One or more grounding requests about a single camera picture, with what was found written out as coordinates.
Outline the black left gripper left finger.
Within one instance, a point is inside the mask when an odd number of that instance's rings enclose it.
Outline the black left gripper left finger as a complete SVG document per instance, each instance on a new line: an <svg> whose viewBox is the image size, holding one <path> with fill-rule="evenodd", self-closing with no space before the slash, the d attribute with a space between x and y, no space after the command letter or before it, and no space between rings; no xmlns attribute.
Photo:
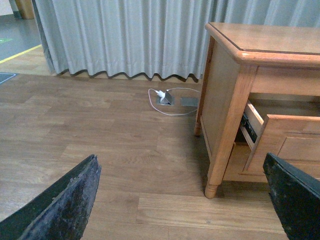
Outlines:
<svg viewBox="0 0 320 240"><path fill-rule="evenodd" d="M2 240L79 240L96 199L102 167L92 154L2 220Z"/></svg>

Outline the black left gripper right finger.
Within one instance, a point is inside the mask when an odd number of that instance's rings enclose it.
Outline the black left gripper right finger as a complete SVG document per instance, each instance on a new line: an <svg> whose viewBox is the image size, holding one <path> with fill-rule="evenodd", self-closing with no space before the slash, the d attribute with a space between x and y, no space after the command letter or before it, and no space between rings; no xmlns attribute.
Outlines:
<svg viewBox="0 0 320 240"><path fill-rule="evenodd" d="M267 153L263 170L269 196L290 240L320 238L320 181L280 157Z"/></svg>

